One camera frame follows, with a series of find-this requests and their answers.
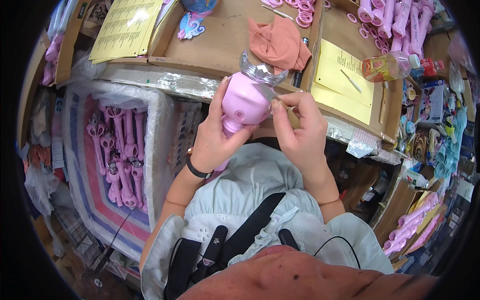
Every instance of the fingernail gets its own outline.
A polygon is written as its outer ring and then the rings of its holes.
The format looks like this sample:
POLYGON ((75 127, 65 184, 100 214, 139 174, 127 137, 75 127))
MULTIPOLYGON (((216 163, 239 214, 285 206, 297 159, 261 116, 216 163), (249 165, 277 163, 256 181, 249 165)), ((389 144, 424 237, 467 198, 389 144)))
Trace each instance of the fingernail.
POLYGON ((273 112, 276 112, 279 107, 280 107, 279 102, 275 99, 272 99, 272 110, 273 110, 273 112))

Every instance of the small white tool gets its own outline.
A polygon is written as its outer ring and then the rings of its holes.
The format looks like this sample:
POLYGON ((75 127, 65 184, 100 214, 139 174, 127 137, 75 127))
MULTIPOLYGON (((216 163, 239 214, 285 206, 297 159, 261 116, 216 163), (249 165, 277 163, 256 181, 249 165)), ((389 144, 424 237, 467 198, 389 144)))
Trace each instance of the small white tool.
POLYGON ((282 17, 284 17, 284 18, 289 18, 289 19, 291 19, 291 20, 293 21, 293 18, 290 17, 289 15, 287 15, 286 13, 279 12, 278 10, 274 10, 273 8, 268 7, 268 6, 265 6, 265 5, 262 5, 262 7, 265 7, 266 9, 273 11, 273 12, 276 13, 277 15, 282 16, 282 17))
POLYGON ((353 86, 361 93, 361 88, 358 86, 358 84, 355 83, 355 81, 353 81, 353 79, 351 79, 347 74, 345 74, 345 72, 343 72, 342 69, 340 69, 340 71, 348 78, 348 81, 350 81, 353 86))

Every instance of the hand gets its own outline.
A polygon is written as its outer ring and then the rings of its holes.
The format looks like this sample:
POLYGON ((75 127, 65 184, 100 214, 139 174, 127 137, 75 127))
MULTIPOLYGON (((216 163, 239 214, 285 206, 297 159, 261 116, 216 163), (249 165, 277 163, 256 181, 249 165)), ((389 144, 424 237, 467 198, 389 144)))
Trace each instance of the hand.
POLYGON ((272 100, 273 125, 280 148, 304 177, 318 177, 326 167, 327 121, 310 93, 293 93, 279 98, 287 106, 296 106, 300 118, 300 129, 292 129, 283 105, 272 100))
POLYGON ((222 100, 228 87, 228 77, 225 77, 210 103, 208 117, 198 126, 193 154, 190 157, 192 165, 202 173, 210 173, 229 159, 259 127, 246 125, 229 139, 222 132, 222 100))

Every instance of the woman's right hand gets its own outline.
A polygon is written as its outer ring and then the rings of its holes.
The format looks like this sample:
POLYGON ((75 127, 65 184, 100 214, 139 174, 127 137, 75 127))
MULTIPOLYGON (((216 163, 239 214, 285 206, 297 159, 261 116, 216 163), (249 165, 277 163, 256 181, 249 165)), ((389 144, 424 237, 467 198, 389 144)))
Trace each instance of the woman's right hand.
POLYGON ((300 129, 292 129, 284 106, 272 100, 273 125, 282 152, 304 177, 318 177, 326 167, 327 120, 310 93, 286 94, 278 98, 289 107, 297 107, 300 118, 300 129))

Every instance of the pen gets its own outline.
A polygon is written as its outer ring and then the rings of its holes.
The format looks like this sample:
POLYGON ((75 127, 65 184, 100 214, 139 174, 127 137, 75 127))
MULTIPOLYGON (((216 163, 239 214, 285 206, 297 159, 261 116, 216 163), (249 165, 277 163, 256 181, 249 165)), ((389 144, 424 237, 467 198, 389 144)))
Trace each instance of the pen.
POLYGON ((350 81, 353 86, 361 93, 361 88, 358 86, 358 84, 355 83, 355 81, 353 81, 353 79, 351 79, 347 74, 345 74, 345 72, 343 72, 342 69, 340 69, 340 71, 348 78, 348 81, 350 81))
MULTIPOLYGON (((301 40, 308 47, 308 39, 306 37, 304 37, 301 40)), ((300 87, 300 82, 301 82, 302 76, 303 76, 303 71, 298 71, 298 72, 295 73, 295 76, 293 77, 293 86, 294 87, 300 87)))

